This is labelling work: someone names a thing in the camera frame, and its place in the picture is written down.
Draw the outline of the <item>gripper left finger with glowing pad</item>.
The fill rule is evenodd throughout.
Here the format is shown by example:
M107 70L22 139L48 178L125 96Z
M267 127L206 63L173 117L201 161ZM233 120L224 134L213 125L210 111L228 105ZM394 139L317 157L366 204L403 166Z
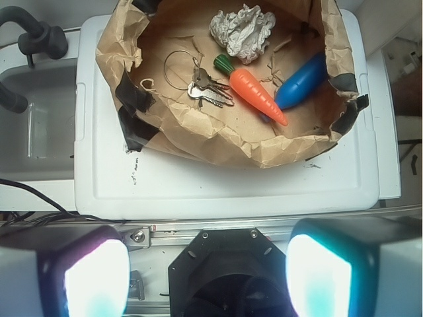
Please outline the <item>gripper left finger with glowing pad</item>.
M122 316L129 285L110 225L1 227L2 316Z

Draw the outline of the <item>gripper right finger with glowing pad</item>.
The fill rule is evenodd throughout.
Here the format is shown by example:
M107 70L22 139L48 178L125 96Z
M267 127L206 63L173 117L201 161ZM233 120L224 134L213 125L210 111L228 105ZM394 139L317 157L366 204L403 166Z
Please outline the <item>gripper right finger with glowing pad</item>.
M302 219L286 280L298 316L421 316L422 221Z

